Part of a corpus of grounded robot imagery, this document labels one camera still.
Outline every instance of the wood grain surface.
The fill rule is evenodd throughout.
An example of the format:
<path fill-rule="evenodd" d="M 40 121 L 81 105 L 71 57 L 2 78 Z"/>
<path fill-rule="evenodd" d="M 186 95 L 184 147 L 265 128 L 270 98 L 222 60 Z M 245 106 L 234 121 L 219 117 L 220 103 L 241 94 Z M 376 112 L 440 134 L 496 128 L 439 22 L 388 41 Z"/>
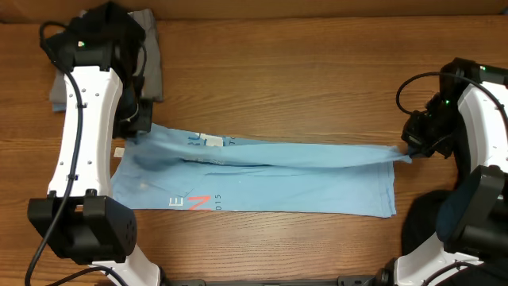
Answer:
<path fill-rule="evenodd" d="M 508 17 L 328 18 L 158 23 L 164 103 L 154 122 L 265 140 L 399 145 L 407 116 L 394 94 L 407 78 L 455 56 L 508 68 Z M 40 237 L 26 218 L 44 197 L 64 123 L 48 93 L 55 75 L 36 25 L 0 25 L 0 284 L 22 284 Z M 411 84 L 422 108 L 436 79 Z M 118 164 L 112 160 L 112 172 Z M 373 274 L 401 253 L 414 198 L 450 189 L 441 156 L 395 164 L 398 214 L 136 211 L 138 244 L 172 279 L 334 278 Z M 47 284 L 82 267 L 46 250 L 33 276 Z M 76 285 L 102 281 L 101 275 Z"/>
<path fill-rule="evenodd" d="M 0 0 L 0 21 L 69 21 L 107 0 Z M 157 20 L 270 19 L 500 14 L 508 0 L 117 0 L 131 11 L 150 8 Z"/>

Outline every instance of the white plastic casing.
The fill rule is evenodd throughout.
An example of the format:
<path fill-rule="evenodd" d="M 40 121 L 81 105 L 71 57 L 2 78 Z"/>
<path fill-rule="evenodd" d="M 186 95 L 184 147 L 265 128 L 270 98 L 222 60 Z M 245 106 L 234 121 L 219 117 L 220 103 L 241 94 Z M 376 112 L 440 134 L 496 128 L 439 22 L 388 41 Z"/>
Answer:
<path fill-rule="evenodd" d="M 83 134 L 78 155 L 76 175 L 71 196 L 84 196 L 87 189 L 98 195 L 111 196 L 110 151 L 114 114 L 122 93 L 122 83 L 116 72 L 99 71 L 99 67 L 76 67 L 71 73 L 80 89 L 83 105 Z M 65 76 L 67 110 L 63 127 L 62 145 L 55 174 L 48 193 L 64 196 L 67 175 L 75 145 L 78 109 L 74 88 Z"/>
<path fill-rule="evenodd" d="M 495 83 L 482 83 L 508 110 L 508 90 Z M 508 172 L 508 140 L 501 113 L 483 91 L 469 85 L 458 102 L 468 132 L 471 170 L 497 165 Z"/>
<path fill-rule="evenodd" d="M 482 264 L 478 257 L 462 253 L 447 253 L 443 249 L 443 242 L 437 238 L 437 234 L 434 234 L 415 251 L 397 259 L 394 268 L 395 284 L 398 286 L 420 286 L 436 271 L 456 261 L 466 261 L 474 265 Z M 429 286 L 436 285 L 457 272 L 459 272 L 457 269 L 449 270 L 432 281 Z"/>
<path fill-rule="evenodd" d="M 115 261 L 94 261 L 94 267 L 102 265 L 111 268 L 127 283 L 129 286 L 159 286 L 160 285 L 160 269 L 153 264 L 143 254 L 141 249 L 136 245 L 134 251 L 127 257 L 124 263 L 116 263 Z M 116 285 L 120 285 L 111 275 L 108 276 Z"/>

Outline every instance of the red letter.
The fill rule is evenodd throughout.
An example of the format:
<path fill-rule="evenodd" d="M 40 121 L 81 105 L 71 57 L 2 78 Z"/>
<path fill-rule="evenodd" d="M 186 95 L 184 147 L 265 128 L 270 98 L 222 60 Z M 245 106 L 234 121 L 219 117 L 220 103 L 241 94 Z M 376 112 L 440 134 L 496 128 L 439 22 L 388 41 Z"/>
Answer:
<path fill-rule="evenodd" d="M 190 198 L 187 198 L 187 200 L 190 200 L 190 201 L 201 200 L 201 202 L 196 203 L 194 206 L 190 207 L 189 210 L 193 210 L 193 211 L 211 211 L 212 210 L 212 209 L 196 209 L 196 207 L 199 207 L 202 204 L 204 204 L 210 200 L 209 195 L 205 195 L 205 196 L 201 196 L 201 197 L 190 197 Z"/>

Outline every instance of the wooden table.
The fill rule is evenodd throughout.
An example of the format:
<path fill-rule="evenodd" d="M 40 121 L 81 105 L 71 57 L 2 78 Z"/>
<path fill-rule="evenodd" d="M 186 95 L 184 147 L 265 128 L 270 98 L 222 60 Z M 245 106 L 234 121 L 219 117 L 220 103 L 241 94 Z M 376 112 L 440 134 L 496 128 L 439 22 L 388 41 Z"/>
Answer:
<path fill-rule="evenodd" d="M 394 94 L 455 56 L 508 68 L 508 17 L 159 22 L 164 103 L 157 124 L 236 137 L 403 145 Z M 22 284 L 40 236 L 26 218 L 44 197 L 64 123 L 48 101 L 54 68 L 36 25 L 0 25 L 0 284 Z M 403 94 L 421 109 L 438 90 Z M 118 164 L 112 161 L 112 172 Z M 412 200 L 456 179 L 453 159 L 395 164 L 393 218 L 341 214 L 137 211 L 138 244 L 172 279 L 333 278 L 373 274 L 400 255 Z M 33 284 L 82 267 L 45 251 Z M 83 285 L 100 274 L 79 279 Z"/>

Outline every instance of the printed number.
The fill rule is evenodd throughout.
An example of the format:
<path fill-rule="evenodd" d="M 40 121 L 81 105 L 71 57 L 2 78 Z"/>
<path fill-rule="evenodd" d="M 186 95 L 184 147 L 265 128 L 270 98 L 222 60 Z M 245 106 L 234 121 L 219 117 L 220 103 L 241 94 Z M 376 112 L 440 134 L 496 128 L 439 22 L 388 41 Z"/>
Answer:
<path fill-rule="evenodd" d="M 215 199 L 220 199 L 220 198 L 221 198 L 221 195 L 215 195 Z M 221 206 L 216 206 L 215 210 L 216 211 L 220 211 L 220 210 L 222 210 L 222 207 Z"/>
<path fill-rule="evenodd" d="M 204 196 L 199 196 L 199 197 L 190 197 L 188 198 L 187 200 L 189 201 L 195 201 L 195 200 L 200 200 L 201 202 L 199 203 L 196 203 L 194 206 L 190 207 L 189 210 L 193 210 L 193 211 L 211 211 L 212 209 L 198 209 L 197 207 L 201 206 L 202 204 L 208 202 L 210 200 L 211 196 L 210 195 L 204 195 Z"/>

